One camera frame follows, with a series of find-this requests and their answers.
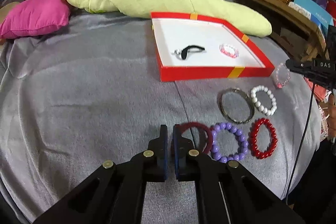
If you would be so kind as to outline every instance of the pink pillow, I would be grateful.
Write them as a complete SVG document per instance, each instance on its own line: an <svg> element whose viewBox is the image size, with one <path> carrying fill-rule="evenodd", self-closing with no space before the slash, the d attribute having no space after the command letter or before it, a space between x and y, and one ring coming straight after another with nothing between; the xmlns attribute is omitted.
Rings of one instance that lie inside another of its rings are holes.
<svg viewBox="0 0 336 224"><path fill-rule="evenodd" d="M59 30L69 23L64 0L25 0L15 6L0 25L1 38L33 37Z"/></svg>

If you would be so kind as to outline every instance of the person's hand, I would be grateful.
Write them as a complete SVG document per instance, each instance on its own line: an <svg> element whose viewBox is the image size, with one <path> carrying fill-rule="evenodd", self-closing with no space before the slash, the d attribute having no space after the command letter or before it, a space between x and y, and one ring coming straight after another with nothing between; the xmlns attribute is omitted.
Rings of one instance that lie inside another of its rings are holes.
<svg viewBox="0 0 336 224"><path fill-rule="evenodd" d="M329 130L328 130L328 139L336 137L336 106L335 98L332 94L328 98L328 113L329 117L327 119Z"/></svg>

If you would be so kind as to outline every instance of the metal bracelet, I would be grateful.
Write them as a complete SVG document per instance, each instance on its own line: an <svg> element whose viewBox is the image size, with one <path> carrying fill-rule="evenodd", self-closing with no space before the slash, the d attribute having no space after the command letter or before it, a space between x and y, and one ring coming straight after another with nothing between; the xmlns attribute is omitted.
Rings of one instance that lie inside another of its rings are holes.
<svg viewBox="0 0 336 224"><path fill-rule="evenodd" d="M250 115L249 115L249 117L245 121L236 120L236 119L230 117L229 114L225 111L225 109L223 107L223 95L226 94L226 93L229 93L229 92L233 92L233 93L239 94L247 102L247 105L250 108ZM231 89L223 90L220 93L220 95L219 95L218 105L219 105L219 109L220 109L222 115L225 116L225 117L227 117L227 118L229 118L231 121L233 121L235 123L247 123L254 116L254 104L253 104L250 96L247 93L245 93L244 91L242 91L241 89L239 89L239 88L231 88Z"/></svg>

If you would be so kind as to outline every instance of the yellow tape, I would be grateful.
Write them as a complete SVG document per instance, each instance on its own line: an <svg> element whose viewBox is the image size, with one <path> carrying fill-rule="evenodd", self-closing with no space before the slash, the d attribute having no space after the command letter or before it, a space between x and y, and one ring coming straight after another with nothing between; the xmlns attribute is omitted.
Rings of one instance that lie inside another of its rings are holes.
<svg viewBox="0 0 336 224"><path fill-rule="evenodd" d="M197 20L198 15L197 14L190 14L190 19Z"/></svg>
<svg viewBox="0 0 336 224"><path fill-rule="evenodd" d="M245 67L235 67L227 78L237 78L243 72Z"/></svg>
<svg viewBox="0 0 336 224"><path fill-rule="evenodd" d="M244 41L244 43L246 43L247 41L249 41L249 37L246 34L243 35L243 37L241 39Z"/></svg>

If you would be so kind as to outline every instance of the screw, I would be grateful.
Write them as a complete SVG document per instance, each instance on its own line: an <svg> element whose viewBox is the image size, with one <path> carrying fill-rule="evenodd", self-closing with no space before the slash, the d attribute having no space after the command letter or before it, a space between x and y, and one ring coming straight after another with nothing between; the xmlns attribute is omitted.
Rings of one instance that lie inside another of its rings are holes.
<svg viewBox="0 0 336 224"><path fill-rule="evenodd" d="M149 158L149 157L152 157L154 156L154 152L152 150L146 150L143 155L146 157L146 158Z"/></svg>
<svg viewBox="0 0 336 224"><path fill-rule="evenodd" d="M111 160L106 160L103 162L103 167L105 169L110 169L114 165L113 161Z"/></svg>
<svg viewBox="0 0 336 224"><path fill-rule="evenodd" d="M236 160L230 160L229 161L229 166L232 167L232 168L237 168L238 165L239 165L239 163Z"/></svg>
<svg viewBox="0 0 336 224"><path fill-rule="evenodd" d="M189 155L196 157L199 155L199 152L196 149L189 150Z"/></svg>

